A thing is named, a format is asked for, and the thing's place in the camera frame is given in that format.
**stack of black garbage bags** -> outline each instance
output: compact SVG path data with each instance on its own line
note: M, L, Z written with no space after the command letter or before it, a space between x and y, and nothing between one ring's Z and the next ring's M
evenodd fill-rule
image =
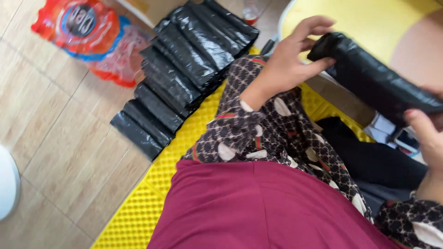
M111 124L154 160L181 125L248 53L259 31L215 0L188 1L154 28L141 51L146 78Z

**person's right hand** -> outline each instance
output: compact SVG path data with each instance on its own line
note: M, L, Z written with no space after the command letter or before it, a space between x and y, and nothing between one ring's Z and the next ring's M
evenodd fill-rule
M443 99L443 86L440 88L423 87ZM411 109L404 113L405 120L414 128L421 145L424 161L429 171L443 181L443 113L431 115Z

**maroon fabric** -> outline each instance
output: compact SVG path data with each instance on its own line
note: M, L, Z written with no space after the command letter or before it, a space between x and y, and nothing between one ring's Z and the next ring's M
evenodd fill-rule
M177 163L148 249L397 248L343 195L278 163Z

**yellow egg crate foam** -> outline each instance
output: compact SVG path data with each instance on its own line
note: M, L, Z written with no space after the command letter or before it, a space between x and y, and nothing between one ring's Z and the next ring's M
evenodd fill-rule
M256 48L251 50L251 54L257 53ZM175 139L154 161L143 181L123 202L92 248L146 248L163 210L164 200L171 186L171 178L176 172L175 163L206 131L206 124L215 116L225 84L226 82L207 97L200 108L186 119ZM303 106L311 119L318 121L325 117L339 116L361 141L373 141L362 131L359 124L323 99L305 83L301 84L300 88L303 90Z

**yellow table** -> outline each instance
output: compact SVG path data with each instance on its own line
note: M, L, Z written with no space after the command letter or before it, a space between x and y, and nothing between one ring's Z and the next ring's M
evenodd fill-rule
M435 0L293 0L280 18L279 36L287 37L304 18L328 16L337 21L335 30L389 64L404 33L441 7Z

